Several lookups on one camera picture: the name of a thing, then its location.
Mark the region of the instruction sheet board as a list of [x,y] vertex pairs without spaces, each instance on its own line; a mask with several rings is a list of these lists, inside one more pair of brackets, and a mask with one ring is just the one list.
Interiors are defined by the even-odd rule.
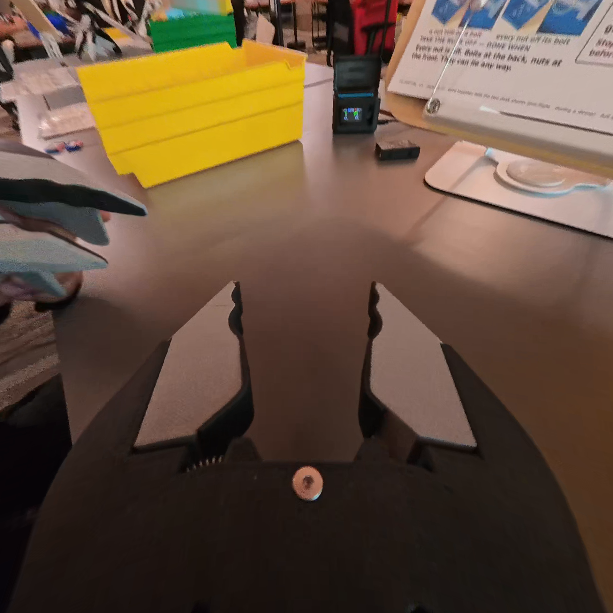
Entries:
[[612,134],[612,1],[424,1],[391,93]]

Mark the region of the small black block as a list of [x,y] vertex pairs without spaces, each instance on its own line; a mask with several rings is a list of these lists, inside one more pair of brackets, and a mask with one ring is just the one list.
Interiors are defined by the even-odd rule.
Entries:
[[375,157],[380,162],[417,160],[420,146],[410,140],[379,140],[375,144]]

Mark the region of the red storage cart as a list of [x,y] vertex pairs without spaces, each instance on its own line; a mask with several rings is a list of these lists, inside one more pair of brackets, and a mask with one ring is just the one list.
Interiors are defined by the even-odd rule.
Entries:
[[398,1],[352,1],[352,54],[388,63],[395,48]]

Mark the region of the white stand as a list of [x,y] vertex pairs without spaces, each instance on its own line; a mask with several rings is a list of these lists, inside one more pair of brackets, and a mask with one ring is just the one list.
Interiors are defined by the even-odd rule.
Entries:
[[442,193],[612,240],[612,130],[461,103],[425,104],[432,129],[457,138],[426,172]]

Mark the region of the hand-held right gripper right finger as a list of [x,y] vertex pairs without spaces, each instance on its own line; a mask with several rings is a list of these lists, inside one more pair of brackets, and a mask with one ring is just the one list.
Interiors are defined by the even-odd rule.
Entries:
[[373,282],[358,422],[388,449],[475,449],[443,344],[383,284]]

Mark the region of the colourful box stack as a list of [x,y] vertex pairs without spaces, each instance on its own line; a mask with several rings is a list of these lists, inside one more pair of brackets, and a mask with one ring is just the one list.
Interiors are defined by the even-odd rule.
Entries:
[[231,1],[169,1],[174,9],[207,15],[227,16],[234,12]]

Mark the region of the yellow plastic bin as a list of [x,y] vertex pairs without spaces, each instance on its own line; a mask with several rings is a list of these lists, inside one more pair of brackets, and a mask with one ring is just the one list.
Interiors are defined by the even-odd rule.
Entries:
[[143,188],[298,141],[307,56],[245,41],[77,68],[103,149]]

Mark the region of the green plastic bin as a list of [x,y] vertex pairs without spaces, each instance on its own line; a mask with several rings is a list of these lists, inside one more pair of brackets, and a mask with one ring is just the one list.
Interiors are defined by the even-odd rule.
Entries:
[[155,53],[228,43],[238,46],[234,16],[209,13],[174,14],[172,19],[149,20],[149,36]]

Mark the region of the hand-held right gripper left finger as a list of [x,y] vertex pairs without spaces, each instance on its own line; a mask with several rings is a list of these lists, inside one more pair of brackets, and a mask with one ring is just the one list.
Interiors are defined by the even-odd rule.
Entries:
[[231,281],[173,334],[135,452],[224,456],[247,433],[254,405],[242,314],[240,283]]

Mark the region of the black device with screen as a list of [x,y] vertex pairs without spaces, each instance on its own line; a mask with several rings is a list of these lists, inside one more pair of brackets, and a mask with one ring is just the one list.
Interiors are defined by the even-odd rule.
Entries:
[[333,134],[373,134],[378,127],[378,55],[336,57],[333,65]]

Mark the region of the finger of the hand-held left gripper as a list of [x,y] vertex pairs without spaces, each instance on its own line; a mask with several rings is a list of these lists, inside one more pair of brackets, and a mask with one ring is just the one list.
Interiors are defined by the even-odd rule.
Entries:
[[131,196],[14,142],[1,142],[1,212],[54,224],[97,246],[109,244],[103,212],[148,214]]
[[106,259],[95,252],[56,235],[1,236],[1,276],[17,277],[44,295],[67,296],[57,280],[59,274],[107,266]]

